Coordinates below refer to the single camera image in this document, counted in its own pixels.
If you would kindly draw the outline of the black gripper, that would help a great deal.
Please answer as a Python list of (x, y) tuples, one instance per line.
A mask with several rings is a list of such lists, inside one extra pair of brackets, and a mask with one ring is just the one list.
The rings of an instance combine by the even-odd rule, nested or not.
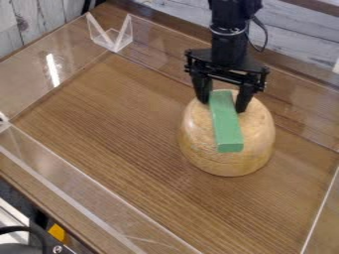
[(235, 65), (213, 63), (211, 49), (189, 49), (185, 51), (184, 56), (187, 58), (184, 70), (189, 73), (199, 101), (203, 104), (209, 102), (212, 79), (240, 85), (236, 111), (243, 113), (255, 92), (265, 89), (265, 78), (269, 74), (268, 67), (252, 55), (245, 55)]

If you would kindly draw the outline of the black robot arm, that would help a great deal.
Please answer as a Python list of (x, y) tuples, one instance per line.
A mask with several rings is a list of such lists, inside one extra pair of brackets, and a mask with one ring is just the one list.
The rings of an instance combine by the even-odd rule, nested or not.
[(243, 113), (253, 95), (264, 91), (269, 73), (268, 67), (248, 55), (251, 22), (267, 33), (264, 24), (255, 16), (261, 9), (261, 0), (208, 0), (208, 4), (212, 11), (212, 46), (185, 51), (184, 69), (203, 104), (211, 100), (213, 79), (236, 85), (236, 111)]

